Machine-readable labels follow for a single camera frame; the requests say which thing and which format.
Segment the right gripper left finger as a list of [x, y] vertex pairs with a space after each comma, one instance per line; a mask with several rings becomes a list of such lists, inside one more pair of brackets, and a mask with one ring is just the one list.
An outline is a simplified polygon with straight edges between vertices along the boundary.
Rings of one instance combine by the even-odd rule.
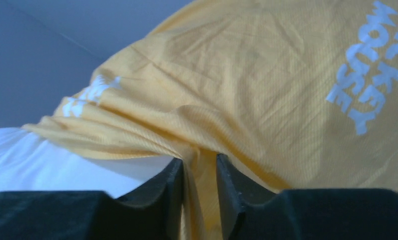
[[173, 159], [135, 190], [0, 192], [0, 240], [177, 240], [183, 163]]

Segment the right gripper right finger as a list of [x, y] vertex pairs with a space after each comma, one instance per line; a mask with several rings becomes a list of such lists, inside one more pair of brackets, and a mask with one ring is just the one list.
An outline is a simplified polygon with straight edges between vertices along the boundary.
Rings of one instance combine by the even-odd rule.
[[398, 193], [382, 188], [273, 193], [216, 157], [226, 240], [398, 240]]

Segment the yellow printed pillowcase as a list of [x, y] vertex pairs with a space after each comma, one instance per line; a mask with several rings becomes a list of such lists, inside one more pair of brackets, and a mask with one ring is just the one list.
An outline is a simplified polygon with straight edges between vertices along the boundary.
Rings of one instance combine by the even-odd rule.
[[274, 192], [398, 190], [398, 0], [193, 1], [24, 128], [183, 160], [183, 240], [222, 238], [217, 154]]

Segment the white pillow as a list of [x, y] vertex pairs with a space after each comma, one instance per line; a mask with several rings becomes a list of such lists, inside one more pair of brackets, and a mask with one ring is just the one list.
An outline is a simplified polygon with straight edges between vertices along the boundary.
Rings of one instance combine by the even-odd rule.
[[0, 128], [0, 192], [105, 191], [117, 198], [139, 187], [172, 160], [81, 157], [21, 128]]

